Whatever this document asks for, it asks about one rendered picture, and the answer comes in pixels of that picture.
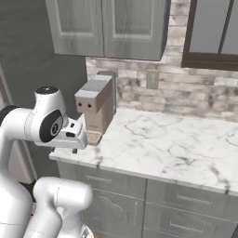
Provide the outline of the grey lower cupboard door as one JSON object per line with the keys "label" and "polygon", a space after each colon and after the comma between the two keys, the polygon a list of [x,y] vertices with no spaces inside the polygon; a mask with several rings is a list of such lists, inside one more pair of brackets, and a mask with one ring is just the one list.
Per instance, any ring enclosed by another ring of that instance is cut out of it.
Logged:
{"label": "grey lower cupboard door", "polygon": [[[135,202],[138,202],[137,226],[134,226]],[[94,189],[93,202],[84,211],[84,220],[100,238],[141,238],[143,215],[143,199]]]}

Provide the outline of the dark framed window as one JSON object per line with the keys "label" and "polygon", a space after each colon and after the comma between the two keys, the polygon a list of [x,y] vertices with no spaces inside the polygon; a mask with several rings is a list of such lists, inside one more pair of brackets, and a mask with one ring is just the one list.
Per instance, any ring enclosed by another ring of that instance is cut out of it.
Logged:
{"label": "dark framed window", "polygon": [[191,0],[181,66],[238,72],[238,0]]}

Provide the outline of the beige coffee machine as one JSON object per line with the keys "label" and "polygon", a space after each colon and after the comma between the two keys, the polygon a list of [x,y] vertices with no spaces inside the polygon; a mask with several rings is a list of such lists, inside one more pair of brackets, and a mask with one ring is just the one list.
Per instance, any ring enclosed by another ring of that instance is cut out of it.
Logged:
{"label": "beige coffee machine", "polygon": [[87,143],[97,146],[116,113],[115,73],[100,71],[75,94],[76,110],[85,117]]}

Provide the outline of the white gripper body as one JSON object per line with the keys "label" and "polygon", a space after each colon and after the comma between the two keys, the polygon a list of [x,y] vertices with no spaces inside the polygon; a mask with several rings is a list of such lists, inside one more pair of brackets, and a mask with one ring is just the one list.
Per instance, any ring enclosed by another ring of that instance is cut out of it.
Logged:
{"label": "white gripper body", "polygon": [[50,142],[36,142],[36,145],[83,150],[87,145],[86,132],[82,123],[69,123]]}

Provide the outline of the grey upper cupboard door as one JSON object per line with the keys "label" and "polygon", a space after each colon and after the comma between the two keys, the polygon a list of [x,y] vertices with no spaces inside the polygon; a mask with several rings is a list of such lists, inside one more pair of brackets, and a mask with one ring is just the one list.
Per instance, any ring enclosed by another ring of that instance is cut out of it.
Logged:
{"label": "grey upper cupboard door", "polygon": [[104,55],[101,0],[46,0],[46,8],[56,54]]}
{"label": "grey upper cupboard door", "polygon": [[160,61],[171,0],[102,0],[107,58]]}

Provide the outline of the grey cupboard door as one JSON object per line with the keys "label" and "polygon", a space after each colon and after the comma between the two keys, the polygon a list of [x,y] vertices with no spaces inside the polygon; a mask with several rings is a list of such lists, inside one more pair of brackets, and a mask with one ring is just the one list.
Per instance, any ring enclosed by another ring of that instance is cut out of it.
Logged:
{"label": "grey cupboard door", "polygon": [[102,0],[107,58],[160,61],[171,0]]}
{"label": "grey cupboard door", "polygon": [[[137,226],[134,226],[135,202],[138,202]],[[143,215],[143,199],[94,189],[93,202],[84,211],[84,220],[100,238],[141,238]]]}
{"label": "grey cupboard door", "polygon": [[104,55],[101,0],[46,0],[46,8],[56,54]]}

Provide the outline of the grey wall outlet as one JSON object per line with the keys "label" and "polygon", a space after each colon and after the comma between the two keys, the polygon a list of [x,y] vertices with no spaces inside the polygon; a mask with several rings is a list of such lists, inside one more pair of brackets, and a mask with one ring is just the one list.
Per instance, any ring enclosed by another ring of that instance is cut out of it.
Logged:
{"label": "grey wall outlet", "polygon": [[159,73],[147,71],[146,87],[149,89],[157,89],[159,84]]}

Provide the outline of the grey drawer front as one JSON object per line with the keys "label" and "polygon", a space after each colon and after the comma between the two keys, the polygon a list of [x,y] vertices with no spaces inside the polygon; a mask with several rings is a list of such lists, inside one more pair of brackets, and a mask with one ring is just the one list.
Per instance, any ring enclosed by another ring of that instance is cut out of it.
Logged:
{"label": "grey drawer front", "polygon": [[[203,205],[177,198],[177,194],[213,201]],[[238,197],[225,193],[205,191],[163,181],[148,180],[146,200],[152,204],[165,205],[193,213],[238,222]]]}
{"label": "grey drawer front", "polygon": [[[178,225],[203,229],[203,233],[184,231],[169,226],[169,221]],[[144,227],[151,231],[172,234],[181,238],[232,238],[236,223],[171,208],[164,205],[145,205]]]}
{"label": "grey drawer front", "polygon": [[[121,173],[112,171],[101,170],[97,168],[91,168],[86,166],[78,166],[75,168],[77,177],[85,182],[89,183],[94,189],[115,192],[122,195],[127,195],[139,199],[143,199],[146,189],[146,179],[133,177]],[[86,175],[112,179],[112,183],[106,183],[96,180],[86,179]]]}

